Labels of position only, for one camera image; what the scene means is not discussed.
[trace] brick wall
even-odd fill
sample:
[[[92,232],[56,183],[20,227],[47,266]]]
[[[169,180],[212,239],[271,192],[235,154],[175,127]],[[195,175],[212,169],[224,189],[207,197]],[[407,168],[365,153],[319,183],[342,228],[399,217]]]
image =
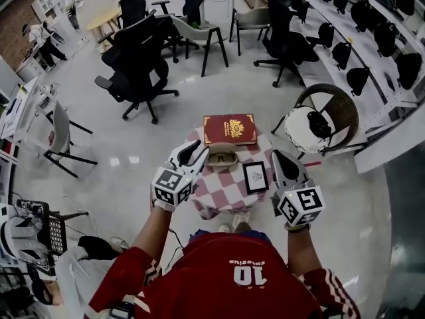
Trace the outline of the brick wall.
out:
[[[0,12],[0,54],[16,70],[30,49],[27,37],[22,36],[25,23],[40,23],[31,3],[34,0],[14,0]]]

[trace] red shirt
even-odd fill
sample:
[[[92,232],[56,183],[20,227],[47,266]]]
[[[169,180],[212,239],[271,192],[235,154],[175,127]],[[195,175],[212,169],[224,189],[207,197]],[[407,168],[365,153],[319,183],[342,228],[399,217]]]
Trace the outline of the red shirt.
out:
[[[120,255],[86,312],[94,318],[124,298],[139,318],[360,318],[330,270],[300,278],[268,242],[228,233],[203,235],[164,276],[139,248]]]

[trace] shoe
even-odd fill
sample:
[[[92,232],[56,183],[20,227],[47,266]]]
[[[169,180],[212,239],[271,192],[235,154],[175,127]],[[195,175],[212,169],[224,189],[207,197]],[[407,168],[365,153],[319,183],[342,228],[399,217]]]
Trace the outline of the shoe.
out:
[[[239,223],[241,222],[246,222],[249,223],[250,222],[250,217],[251,217],[251,212],[247,211],[245,213],[239,213],[236,214],[233,218],[233,231],[237,228],[237,226],[239,225]]]
[[[51,71],[51,70],[53,70],[55,67],[56,67],[56,64],[55,64],[55,65],[53,65],[53,66],[48,66],[48,67],[46,68],[46,72],[50,72],[50,71]]]
[[[126,243],[123,239],[121,239],[120,237],[111,237],[109,242],[113,245],[118,246],[123,251],[126,251],[127,249],[130,248],[130,245]]]
[[[230,230],[230,227],[228,225],[221,225],[218,228],[218,232],[219,233],[231,233],[232,231]]]

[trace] forearm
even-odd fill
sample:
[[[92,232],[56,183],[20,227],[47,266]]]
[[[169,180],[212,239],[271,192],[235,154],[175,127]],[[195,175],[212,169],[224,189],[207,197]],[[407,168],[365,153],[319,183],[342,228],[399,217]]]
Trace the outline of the forearm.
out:
[[[159,262],[167,240],[171,216],[172,212],[155,207],[134,241],[133,247],[142,249]]]
[[[288,232],[288,266],[296,276],[321,268],[309,230]]]

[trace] white chair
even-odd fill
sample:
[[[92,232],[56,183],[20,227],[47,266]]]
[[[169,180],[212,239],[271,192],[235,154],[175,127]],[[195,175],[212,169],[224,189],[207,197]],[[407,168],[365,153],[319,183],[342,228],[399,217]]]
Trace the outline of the white chair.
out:
[[[253,10],[246,13],[239,13],[236,9],[233,10],[232,14],[232,25],[230,26],[230,38],[229,42],[232,42],[233,25],[236,23],[236,34],[238,35],[238,54],[240,56],[240,39],[239,31],[245,29],[260,29],[257,41],[260,40],[261,34],[264,29],[267,29],[264,36],[270,28],[270,14],[268,7],[254,8]]]
[[[59,163],[59,160],[56,160],[52,158],[52,154],[58,155],[60,157],[66,157],[70,158],[72,160],[81,161],[84,163],[89,163],[92,165],[97,165],[98,162],[90,161],[88,159],[71,156],[70,153],[70,145],[73,146],[74,143],[71,142],[71,134],[69,130],[69,125],[73,125],[76,128],[79,128],[85,132],[88,132],[89,134],[93,134],[90,130],[83,128],[81,125],[78,125],[77,123],[74,123],[69,120],[68,115],[66,114],[63,107],[56,102],[56,105],[54,107],[53,111],[50,111],[46,117],[49,119],[50,123],[53,124],[54,128],[54,138],[52,141],[52,144],[50,145],[49,150],[47,150],[44,153],[44,157],[47,158],[49,161],[51,161],[54,165],[57,165],[60,169],[66,171],[71,176],[74,176],[75,178],[78,178],[78,176],[64,167],[62,164]]]
[[[226,49],[224,48],[223,38],[221,36],[220,27],[213,26],[205,29],[194,29],[192,26],[187,24],[187,18],[181,17],[177,18],[176,16],[171,16],[174,25],[180,35],[183,38],[186,38],[186,59],[189,57],[189,45],[194,43],[196,45],[202,46],[205,48],[204,63],[202,66],[201,77],[205,75],[205,68],[207,67],[208,52],[210,50],[210,45],[220,44],[221,53],[223,54],[224,63],[228,67],[228,61],[226,56]]]

